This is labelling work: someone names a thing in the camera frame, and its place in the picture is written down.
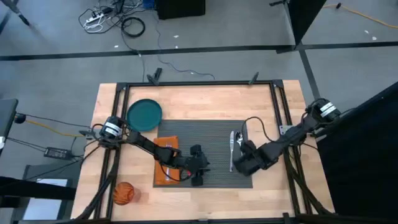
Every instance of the green plate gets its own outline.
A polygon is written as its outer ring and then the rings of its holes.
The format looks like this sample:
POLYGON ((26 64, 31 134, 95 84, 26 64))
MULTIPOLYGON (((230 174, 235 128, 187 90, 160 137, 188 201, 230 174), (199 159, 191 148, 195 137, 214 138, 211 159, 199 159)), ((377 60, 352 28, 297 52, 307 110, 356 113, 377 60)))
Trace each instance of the green plate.
POLYGON ((136 131, 150 131, 160 124, 162 108, 150 99, 133 103, 127 112, 127 122, 136 131))

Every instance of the black metal frame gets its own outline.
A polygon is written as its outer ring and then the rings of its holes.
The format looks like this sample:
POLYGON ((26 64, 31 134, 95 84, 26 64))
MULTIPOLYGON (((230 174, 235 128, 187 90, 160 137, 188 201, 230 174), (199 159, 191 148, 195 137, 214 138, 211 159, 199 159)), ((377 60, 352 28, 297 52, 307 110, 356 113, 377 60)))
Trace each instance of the black metal frame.
MULTIPOLYGON (((215 82, 163 82, 160 83, 159 86, 200 86, 200 85, 248 85, 248 81, 215 81, 215 82)), ((277 120, 277 129, 279 130, 279 126, 282 125, 282 118, 280 116, 280 111, 279 111, 279 105, 277 101, 277 94, 275 88, 278 87, 280 90, 280 97, 282 98, 282 104, 284 108, 284 113, 286 117, 286 122, 287 124, 292 124, 292 118, 290 117, 290 112, 289 112, 289 106, 287 103, 287 98, 286 94, 284 91, 284 86, 283 86, 283 81, 282 80, 262 80, 262 81, 256 81, 253 83, 253 85, 269 85, 270 86, 270 91, 271 91, 271 98, 272 98, 272 104, 274 105, 274 111, 275 111, 275 117, 277 120)), ((122 90, 124 90, 124 98, 123 98, 123 107, 122 107, 122 112, 121 112, 121 117, 124 118, 126 116, 127 112, 127 104, 129 101, 129 90, 131 87, 140 87, 140 86, 155 86, 151 83, 117 83, 116 85, 116 91, 115 91, 115 97, 114 97, 114 102, 113 102, 113 109, 112 109, 112 115, 117 115, 118 113, 118 104, 120 100, 120 95, 122 90)), ((297 148, 295 147, 293 149, 294 156, 295 156, 295 165, 298 168, 298 173, 300 175, 300 178, 305 181, 304 176, 303 176, 303 170, 302 170, 302 165, 301 165, 301 160, 298 156, 299 152, 297 148)), ((116 154, 120 154, 120 149, 116 149, 116 154)), ((284 153, 284 159, 289 159, 289 155, 287 154, 288 152, 284 153)), ((103 166, 101 170, 101 177, 100 177, 100 182, 99 185, 101 185, 106 178, 106 175, 108 173, 108 163, 109 163, 109 156, 110 156, 110 149, 105 150, 104 154, 104 161, 103 161, 103 166)), ((115 156, 114 163, 119 164, 119 156, 115 156)), ((290 194, 292 197, 292 206, 294 208, 294 213, 297 216, 300 214, 300 206, 299 206, 299 200, 297 197, 297 191, 295 188, 294 180, 293 177, 289 172, 287 172, 287 178, 289 180, 289 189, 290 189, 290 194)), ((114 179, 111 183, 110 186, 110 191, 112 192, 116 186, 116 179, 114 179)), ((305 204, 305 208, 308 214, 311 214, 311 206, 310 202, 308 201, 308 198, 303 194, 303 200, 305 204)), ((99 201, 95 208, 94 212, 94 218, 100 218, 100 213, 101 213, 101 205, 102 205, 102 199, 99 201)), ((111 219, 112 217, 112 211, 113 211, 113 195, 109 194, 108 198, 108 206, 106 209, 106 218, 111 219)), ((289 214, 284 213, 283 218, 260 218, 260 219, 227 219, 227 220, 211 220, 212 223, 290 223, 290 221, 293 221, 292 218, 289 217, 289 214)), ((200 222, 200 220, 175 220, 175 221, 147 221, 144 223, 192 223, 192 222, 200 222)), ((135 223, 134 221, 131 222, 117 222, 117 223, 135 223)))

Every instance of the concrete floor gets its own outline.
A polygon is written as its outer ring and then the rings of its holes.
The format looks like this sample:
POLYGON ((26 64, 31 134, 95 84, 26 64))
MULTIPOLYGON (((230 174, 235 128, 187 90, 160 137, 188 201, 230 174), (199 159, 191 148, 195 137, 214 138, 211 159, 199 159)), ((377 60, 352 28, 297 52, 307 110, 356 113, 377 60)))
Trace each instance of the concrete floor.
MULTIPOLYGON (((221 47, 238 45, 293 44, 292 31, 282 6, 269 7, 273 0, 207 1, 206 15, 160 21, 162 48, 221 47)), ((77 17, 97 4, 97 0, 20 0, 18 7, 32 23, 25 26, 12 14, 0 35, 0 56, 109 52, 128 50, 120 29, 101 35, 86 34, 77 17)), ((344 5, 392 25, 398 19, 396 0, 352 0, 344 5)), ((7 9, 0 4, 0 19, 7 9)), ((128 39, 139 50, 157 49, 154 12, 135 14, 146 23, 145 33, 128 39)), ((323 9, 303 38, 304 44, 397 41, 398 29, 391 29, 350 12, 323 9)), ((329 98, 341 111, 355 107, 398 81, 397 47, 366 49, 307 50, 315 81, 322 97, 329 98)), ((209 52, 162 55, 179 69, 212 73, 217 80, 248 80, 256 72, 259 79, 300 80, 305 101, 313 95, 300 54, 277 55, 271 50, 209 52)), ((164 69, 162 81, 211 80, 209 76, 177 73, 161 64, 156 55, 143 56, 145 74, 164 69)), ((0 97, 17 98, 18 112, 66 122, 91 122, 98 85, 104 82, 141 82, 142 63, 137 56, 70 58, 0 62, 0 97)), ((63 132, 79 128, 45 122, 63 132)), ((69 149, 72 138, 58 136, 31 124, 15 124, 10 137, 41 146, 69 149)), ((74 147, 82 153, 84 139, 74 147)), ((41 152, 8 142, 0 157, 0 175, 22 178, 26 165, 60 164, 41 152)), ((0 209, 0 220, 10 219, 11 210, 0 209)))

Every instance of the orange ball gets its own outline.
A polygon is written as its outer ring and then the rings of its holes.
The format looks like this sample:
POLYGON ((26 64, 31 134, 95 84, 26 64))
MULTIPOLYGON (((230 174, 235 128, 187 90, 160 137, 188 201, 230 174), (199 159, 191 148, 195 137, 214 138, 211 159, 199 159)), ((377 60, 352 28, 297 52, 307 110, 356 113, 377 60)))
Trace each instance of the orange ball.
POLYGON ((120 182, 113 191, 113 202, 118 205, 126 205, 134 196, 134 187, 128 182, 120 182))

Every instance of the black rubber mat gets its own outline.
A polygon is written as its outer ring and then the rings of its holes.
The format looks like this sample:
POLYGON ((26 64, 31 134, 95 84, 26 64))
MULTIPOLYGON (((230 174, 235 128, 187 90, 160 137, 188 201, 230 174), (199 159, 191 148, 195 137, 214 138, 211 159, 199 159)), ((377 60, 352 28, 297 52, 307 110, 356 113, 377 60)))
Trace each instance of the black rubber mat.
MULTIPOLYGON (((240 131, 243 121, 229 120, 162 120, 158 137, 178 136, 183 156, 190 155, 190 147, 200 144, 210 165, 203 176, 201 188, 252 188, 251 177, 245 177, 235 170, 229 171, 229 136, 231 131, 240 131)), ((234 157, 241 155, 235 141, 234 157)), ((154 187, 192 187, 191 180, 179 184, 155 185, 154 187)))

